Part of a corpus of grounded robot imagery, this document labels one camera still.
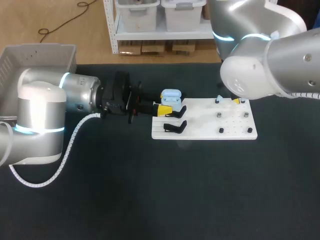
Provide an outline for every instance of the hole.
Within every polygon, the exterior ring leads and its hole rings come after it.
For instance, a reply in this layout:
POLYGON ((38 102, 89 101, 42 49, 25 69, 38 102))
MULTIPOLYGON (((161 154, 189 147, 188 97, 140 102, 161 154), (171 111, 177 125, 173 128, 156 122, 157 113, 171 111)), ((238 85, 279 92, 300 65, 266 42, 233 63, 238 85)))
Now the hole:
POLYGON ((315 86, 316 85, 316 82, 315 81, 308 81, 308 84, 310 85, 310 86, 315 86))

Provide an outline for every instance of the cardboard box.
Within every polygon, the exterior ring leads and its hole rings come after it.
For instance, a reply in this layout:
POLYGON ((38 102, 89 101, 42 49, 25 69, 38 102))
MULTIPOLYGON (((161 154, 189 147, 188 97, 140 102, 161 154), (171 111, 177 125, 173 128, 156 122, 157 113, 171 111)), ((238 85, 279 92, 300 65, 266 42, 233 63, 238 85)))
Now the cardboard box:
POLYGON ((166 42, 164 40, 145 40, 142 42, 142 54, 159 55, 166 52, 166 42))
POLYGON ((202 7, 202 15, 206 20, 210 20, 208 3, 202 7))
POLYGON ((196 50, 195 40, 174 40, 172 52, 177 55, 192 55, 196 50))
POLYGON ((126 41, 118 42, 118 50, 119 50, 119 54, 121 55, 132 55, 132 56, 141 55, 141 47, 142 47, 142 41, 126 40, 126 41))

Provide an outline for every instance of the bolt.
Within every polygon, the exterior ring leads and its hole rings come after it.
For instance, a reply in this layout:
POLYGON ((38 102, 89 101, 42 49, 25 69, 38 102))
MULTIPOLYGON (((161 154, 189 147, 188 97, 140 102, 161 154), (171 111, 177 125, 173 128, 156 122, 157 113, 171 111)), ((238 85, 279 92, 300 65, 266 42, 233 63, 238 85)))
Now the bolt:
POLYGON ((306 54, 303 59, 306 61, 306 62, 310 62, 311 59, 312 59, 312 55, 310 53, 306 54))

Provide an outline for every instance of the yellow object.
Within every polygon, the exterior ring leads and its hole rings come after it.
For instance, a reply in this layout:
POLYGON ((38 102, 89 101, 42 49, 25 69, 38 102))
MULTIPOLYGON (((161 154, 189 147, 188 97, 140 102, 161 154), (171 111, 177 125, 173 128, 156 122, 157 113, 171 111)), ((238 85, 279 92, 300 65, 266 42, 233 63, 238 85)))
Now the yellow object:
POLYGON ((159 105, 158 107, 158 116, 166 115, 166 114, 172 114, 172 106, 164 106, 159 105))
POLYGON ((240 104, 240 98, 233 100, 236 104, 240 104))

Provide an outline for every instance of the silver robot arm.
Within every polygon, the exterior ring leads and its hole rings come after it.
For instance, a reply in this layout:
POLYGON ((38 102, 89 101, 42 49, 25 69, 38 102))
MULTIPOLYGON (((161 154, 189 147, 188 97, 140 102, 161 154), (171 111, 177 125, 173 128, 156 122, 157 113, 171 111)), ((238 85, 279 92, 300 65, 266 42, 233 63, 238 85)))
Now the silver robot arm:
POLYGON ((100 80, 93 76, 31 68, 23 71, 17 96, 8 100, 16 126, 0 124, 0 166, 48 164, 60 159, 65 112, 96 113, 100 88, 100 80))
POLYGON ((319 99, 320 30, 268 0, 209 0, 220 75, 235 95, 319 99))
POLYGON ((0 165, 47 164, 62 154, 66 92, 34 81, 18 91, 16 126, 0 125, 0 165))

